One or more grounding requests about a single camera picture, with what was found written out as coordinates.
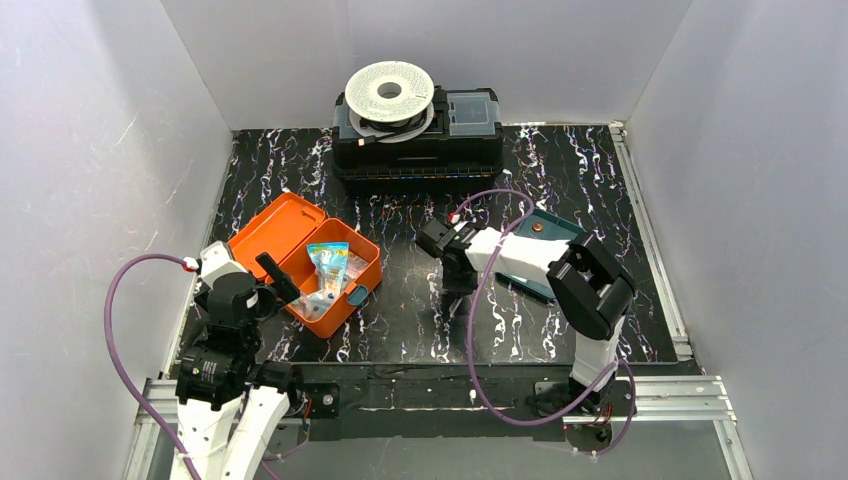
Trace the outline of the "small teal packet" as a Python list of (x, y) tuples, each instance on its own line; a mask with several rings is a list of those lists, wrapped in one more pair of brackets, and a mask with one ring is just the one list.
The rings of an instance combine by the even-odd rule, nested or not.
[(320, 290), (311, 294), (301, 295), (297, 300), (290, 303), (295, 313), (303, 319), (314, 321), (320, 319), (326, 311), (334, 304), (335, 295), (326, 290)]

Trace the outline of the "orange medicine box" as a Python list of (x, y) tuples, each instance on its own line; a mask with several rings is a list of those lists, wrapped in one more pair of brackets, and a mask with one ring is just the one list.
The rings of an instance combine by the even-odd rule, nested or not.
[(332, 218), (320, 207), (287, 192), (254, 216), (228, 244), (234, 259), (254, 276), (271, 283), (256, 257), (266, 253), (287, 274), (294, 292), (312, 294), (319, 290), (319, 277), (307, 246), (314, 243), (346, 242), (356, 257), (366, 262), (328, 310), (315, 319), (299, 313), (293, 304), (286, 309), (319, 338), (331, 337), (365, 303), (382, 280), (380, 248), (343, 221)]

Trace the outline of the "blue cotton swab packet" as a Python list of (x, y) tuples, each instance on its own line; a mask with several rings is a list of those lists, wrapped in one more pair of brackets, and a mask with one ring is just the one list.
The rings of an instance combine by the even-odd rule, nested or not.
[(307, 246), (307, 254), (315, 266), (320, 290), (336, 299), (344, 286), (349, 257), (348, 242), (323, 242)]

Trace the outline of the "white blue medicine sachet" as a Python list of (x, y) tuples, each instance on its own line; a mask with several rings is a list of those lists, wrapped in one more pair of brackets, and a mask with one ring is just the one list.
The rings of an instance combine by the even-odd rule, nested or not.
[(348, 253), (344, 281), (350, 283), (355, 281), (368, 267), (369, 262), (355, 255), (352, 251)]

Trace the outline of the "teal divided tray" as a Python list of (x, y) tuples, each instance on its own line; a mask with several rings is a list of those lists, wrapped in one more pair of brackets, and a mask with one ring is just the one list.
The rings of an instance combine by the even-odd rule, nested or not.
[[(532, 225), (540, 222), (544, 225), (542, 232), (535, 232)], [(566, 219), (552, 213), (536, 208), (533, 213), (524, 220), (512, 233), (520, 237), (528, 237), (541, 240), (573, 240), (584, 229)], [(495, 274), (499, 282), (508, 283), (512, 287), (536, 298), (541, 302), (550, 304), (555, 301), (555, 295), (547, 282), (539, 283), (515, 275), (507, 275), (497, 272)]]

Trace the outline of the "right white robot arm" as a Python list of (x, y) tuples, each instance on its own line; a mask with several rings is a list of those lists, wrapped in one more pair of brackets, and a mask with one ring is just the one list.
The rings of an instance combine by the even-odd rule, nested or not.
[(602, 370), (616, 358), (622, 324), (637, 289), (600, 240), (587, 233), (571, 240), (545, 240), (470, 222), (432, 220), (416, 233), (415, 243), (441, 262), (443, 291), (454, 297), (473, 294), (487, 265), (497, 274), (546, 283), (575, 331), (569, 389), (578, 394), (599, 378), (583, 405), (592, 408), (606, 399), (615, 372)]

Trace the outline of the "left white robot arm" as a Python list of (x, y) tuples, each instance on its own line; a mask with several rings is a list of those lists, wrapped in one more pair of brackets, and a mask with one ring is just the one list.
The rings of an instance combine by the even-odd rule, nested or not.
[(196, 302), (208, 317), (205, 337), (180, 358), (176, 385), (174, 479), (251, 479), (279, 421), (298, 392), (299, 372), (258, 363), (259, 325), (280, 307), (277, 290), (236, 261), (216, 241), (194, 260), (201, 285)]

